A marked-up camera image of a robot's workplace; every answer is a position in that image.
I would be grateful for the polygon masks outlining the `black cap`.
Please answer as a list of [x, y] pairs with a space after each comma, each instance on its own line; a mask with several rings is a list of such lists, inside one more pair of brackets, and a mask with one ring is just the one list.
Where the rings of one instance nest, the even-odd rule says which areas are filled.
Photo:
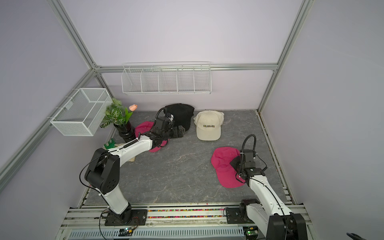
[[187, 104], [172, 104], [165, 106], [170, 114], [174, 116], [175, 125], [184, 127], [188, 131], [191, 127], [191, 119], [194, 116], [195, 108]]

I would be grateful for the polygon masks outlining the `cream cap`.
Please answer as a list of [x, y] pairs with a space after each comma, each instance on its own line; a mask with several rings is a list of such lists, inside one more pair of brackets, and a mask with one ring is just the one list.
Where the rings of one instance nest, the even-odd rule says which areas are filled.
[[197, 138], [202, 141], [217, 141], [221, 137], [221, 126], [224, 123], [223, 112], [202, 111], [194, 117]]

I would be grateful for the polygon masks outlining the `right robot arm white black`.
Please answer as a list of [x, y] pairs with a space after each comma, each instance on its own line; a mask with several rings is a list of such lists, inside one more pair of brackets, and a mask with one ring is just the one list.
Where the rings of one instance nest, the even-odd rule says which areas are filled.
[[231, 161], [235, 180], [247, 184], [257, 196], [256, 200], [243, 203], [243, 215], [256, 224], [266, 240], [307, 240], [304, 217], [293, 213], [279, 198], [266, 177], [267, 168], [256, 167], [256, 143], [257, 137], [248, 135], [243, 141], [240, 156]]

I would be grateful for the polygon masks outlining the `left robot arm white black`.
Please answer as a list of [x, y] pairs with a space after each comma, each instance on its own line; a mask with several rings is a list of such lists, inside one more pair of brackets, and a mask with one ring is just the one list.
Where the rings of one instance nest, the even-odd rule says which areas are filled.
[[162, 147], [164, 141], [182, 138], [185, 131], [181, 115], [164, 107], [157, 112], [149, 131], [120, 147], [94, 152], [92, 160], [83, 168], [84, 179], [108, 204], [109, 217], [117, 221], [113, 225], [128, 225], [134, 218], [132, 206], [119, 187], [120, 168], [136, 156]]

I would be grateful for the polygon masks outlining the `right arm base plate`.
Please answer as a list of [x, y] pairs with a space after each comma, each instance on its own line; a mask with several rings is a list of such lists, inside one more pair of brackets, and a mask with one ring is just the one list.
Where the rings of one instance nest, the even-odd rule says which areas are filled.
[[228, 224], [254, 224], [240, 208], [224, 208], [223, 214]]

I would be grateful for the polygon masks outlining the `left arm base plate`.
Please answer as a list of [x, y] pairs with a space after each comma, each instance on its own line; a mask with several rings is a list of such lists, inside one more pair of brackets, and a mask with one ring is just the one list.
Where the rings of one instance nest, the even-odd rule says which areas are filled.
[[105, 226], [144, 226], [146, 224], [148, 211], [147, 210], [127, 210], [121, 215], [117, 215], [113, 211], [109, 211]]

